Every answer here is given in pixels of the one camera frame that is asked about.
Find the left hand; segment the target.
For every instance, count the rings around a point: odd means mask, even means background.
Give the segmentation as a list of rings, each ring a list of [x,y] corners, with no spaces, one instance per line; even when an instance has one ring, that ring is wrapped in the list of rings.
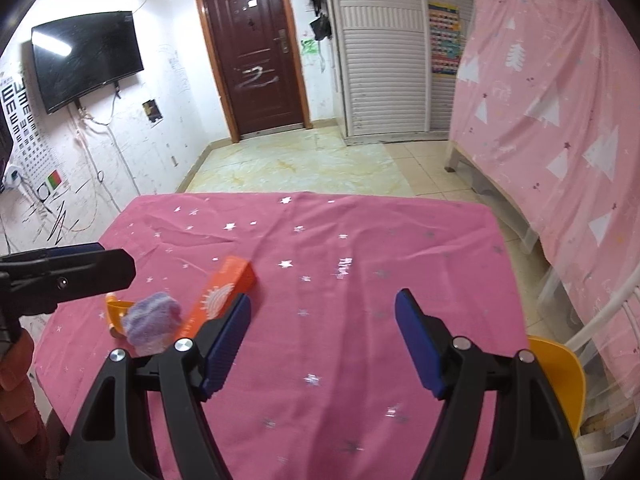
[[[27,330],[1,358],[1,417],[38,474],[47,469],[48,437],[28,373],[35,344]]]

